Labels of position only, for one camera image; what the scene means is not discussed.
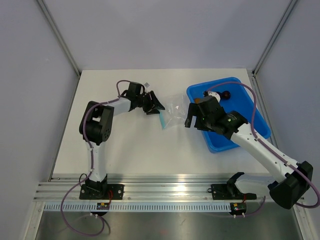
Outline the clear zip top bag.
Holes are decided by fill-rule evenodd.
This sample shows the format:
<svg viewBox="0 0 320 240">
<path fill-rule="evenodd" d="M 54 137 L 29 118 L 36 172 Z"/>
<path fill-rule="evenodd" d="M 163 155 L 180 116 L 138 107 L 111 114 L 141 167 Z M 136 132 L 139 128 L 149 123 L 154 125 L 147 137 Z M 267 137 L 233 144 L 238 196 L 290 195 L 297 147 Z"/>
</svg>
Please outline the clear zip top bag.
<svg viewBox="0 0 320 240">
<path fill-rule="evenodd" d="M 160 103 L 164 106 L 164 110 L 160 110 L 159 114 L 163 130 L 185 124 L 190 103 L 185 94 L 179 93 L 162 97 Z"/>
</svg>

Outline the dark red plum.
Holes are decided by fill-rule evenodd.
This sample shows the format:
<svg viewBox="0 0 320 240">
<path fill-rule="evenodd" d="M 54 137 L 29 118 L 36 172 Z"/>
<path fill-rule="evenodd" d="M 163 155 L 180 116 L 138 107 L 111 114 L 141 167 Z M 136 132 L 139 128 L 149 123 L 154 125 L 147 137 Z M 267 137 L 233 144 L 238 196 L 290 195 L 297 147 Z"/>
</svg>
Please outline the dark red plum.
<svg viewBox="0 0 320 240">
<path fill-rule="evenodd" d="M 221 93 L 221 98 L 224 100 L 229 100 L 231 98 L 231 93 L 229 91 L 223 91 Z"/>
</svg>

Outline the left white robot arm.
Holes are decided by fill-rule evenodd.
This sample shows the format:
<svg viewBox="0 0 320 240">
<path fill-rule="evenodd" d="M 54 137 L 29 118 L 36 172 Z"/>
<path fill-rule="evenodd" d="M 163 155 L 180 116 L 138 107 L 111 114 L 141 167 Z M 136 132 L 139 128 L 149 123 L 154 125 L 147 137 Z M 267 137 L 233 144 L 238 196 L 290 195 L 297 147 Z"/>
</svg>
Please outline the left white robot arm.
<svg viewBox="0 0 320 240">
<path fill-rule="evenodd" d="M 109 183 L 106 171 L 106 143 L 112 133 L 113 119 L 141 108 L 146 115 L 158 115 L 165 107 L 154 91 L 129 80 L 116 83 L 117 98 L 105 102 L 88 102 L 79 125 L 79 133 L 88 150 L 89 171 L 79 179 L 81 200 L 122 200 L 125 186 Z"/>
</svg>

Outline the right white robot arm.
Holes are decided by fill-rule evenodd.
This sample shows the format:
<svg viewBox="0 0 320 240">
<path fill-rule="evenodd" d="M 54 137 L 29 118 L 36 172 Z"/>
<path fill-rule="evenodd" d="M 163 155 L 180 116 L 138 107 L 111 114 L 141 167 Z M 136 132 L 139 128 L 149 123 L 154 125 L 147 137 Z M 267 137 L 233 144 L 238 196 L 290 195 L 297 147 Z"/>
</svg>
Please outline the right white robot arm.
<svg viewBox="0 0 320 240">
<path fill-rule="evenodd" d="M 214 96 L 206 96 L 188 107 L 185 127 L 214 132 L 245 149 L 273 176 L 269 195 L 282 208 L 291 209 L 312 186 L 313 166 L 299 163 L 258 134 L 248 120 L 237 111 L 225 112 Z"/>
</svg>

